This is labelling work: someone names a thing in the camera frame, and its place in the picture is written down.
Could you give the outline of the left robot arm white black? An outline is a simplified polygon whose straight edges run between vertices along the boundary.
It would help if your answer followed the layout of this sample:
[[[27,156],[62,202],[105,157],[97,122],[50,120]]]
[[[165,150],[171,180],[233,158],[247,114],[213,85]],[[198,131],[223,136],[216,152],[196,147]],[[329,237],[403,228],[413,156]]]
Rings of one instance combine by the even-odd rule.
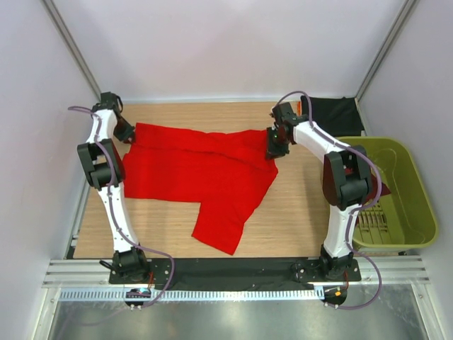
[[[90,135],[77,146],[77,154],[89,186],[103,202],[113,236],[112,262],[101,260],[100,264],[110,270],[111,284],[145,283],[151,269],[130,222],[125,204],[125,168],[113,142],[116,138],[132,144],[134,126],[123,118],[122,100],[112,92],[102,93],[92,108],[72,106],[69,110],[88,113],[93,119]]]

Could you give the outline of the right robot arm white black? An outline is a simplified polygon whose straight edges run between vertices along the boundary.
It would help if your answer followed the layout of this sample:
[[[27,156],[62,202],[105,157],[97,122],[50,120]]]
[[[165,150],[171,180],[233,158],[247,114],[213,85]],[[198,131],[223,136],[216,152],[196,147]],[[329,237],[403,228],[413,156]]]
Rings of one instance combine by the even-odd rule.
[[[319,273],[334,281],[352,266],[350,240],[358,209],[373,191],[371,161],[361,146],[351,147],[323,131],[307,115],[297,115],[290,103],[278,103],[271,110],[272,127],[266,130],[265,157],[289,154],[290,145],[308,149],[323,164],[322,191],[330,206],[328,233],[321,245]]]

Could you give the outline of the bright red t-shirt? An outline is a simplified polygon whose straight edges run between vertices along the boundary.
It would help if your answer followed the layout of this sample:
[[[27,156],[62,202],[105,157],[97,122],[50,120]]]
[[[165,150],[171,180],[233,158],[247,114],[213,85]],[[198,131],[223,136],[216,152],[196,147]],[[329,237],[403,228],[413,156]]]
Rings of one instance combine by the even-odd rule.
[[[264,130],[201,132],[137,123],[123,157],[125,196],[199,203],[192,236],[232,255],[278,173],[266,149]]]

